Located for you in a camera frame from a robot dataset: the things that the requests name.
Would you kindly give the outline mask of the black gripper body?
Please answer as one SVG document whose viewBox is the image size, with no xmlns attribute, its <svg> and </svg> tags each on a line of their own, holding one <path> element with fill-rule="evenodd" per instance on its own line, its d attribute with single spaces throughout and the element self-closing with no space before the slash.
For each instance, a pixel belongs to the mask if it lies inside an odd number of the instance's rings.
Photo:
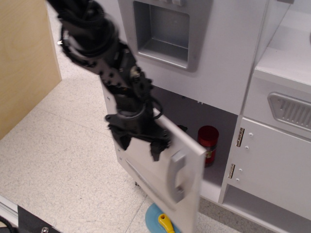
<svg viewBox="0 0 311 233">
<path fill-rule="evenodd" d="M 138 113 L 117 112 L 105 117 L 111 130 L 128 131 L 132 138 L 146 142 L 169 142 L 169 133 L 156 123 L 153 114 L 145 109 Z"/>
</svg>

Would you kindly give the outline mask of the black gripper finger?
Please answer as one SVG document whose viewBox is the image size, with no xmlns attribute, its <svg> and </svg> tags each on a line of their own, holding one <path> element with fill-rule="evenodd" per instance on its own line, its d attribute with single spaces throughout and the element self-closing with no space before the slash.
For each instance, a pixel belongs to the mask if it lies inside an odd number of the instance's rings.
<svg viewBox="0 0 311 233">
<path fill-rule="evenodd" d="M 112 130 L 112 135 L 118 145 L 123 149 L 127 150 L 128 146 L 130 145 L 132 136 L 128 131 L 119 131 L 119 130 Z"/>
<path fill-rule="evenodd" d="M 169 142 L 152 142 L 150 144 L 151 156 L 154 161 L 159 161 L 160 154 L 169 147 Z"/>
</svg>

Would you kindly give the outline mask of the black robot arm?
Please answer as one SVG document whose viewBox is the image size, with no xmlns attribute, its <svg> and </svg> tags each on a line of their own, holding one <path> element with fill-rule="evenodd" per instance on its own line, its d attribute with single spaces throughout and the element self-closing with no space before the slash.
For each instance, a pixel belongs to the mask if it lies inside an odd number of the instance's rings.
<svg viewBox="0 0 311 233">
<path fill-rule="evenodd" d="M 116 102 L 116 113 L 107 115 L 109 129 L 126 150 L 132 138 L 150 143 L 158 161 L 169 146 L 165 129 L 156 124 L 158 115 L 151 95 L 152 81 L 137 66 L 130 48 L 119 38 L 118 28 L 94 0 L 52 0 L 50 5 L 62 24 L 61 47 L 76 65 L 100 76 Z"/>
</svg>

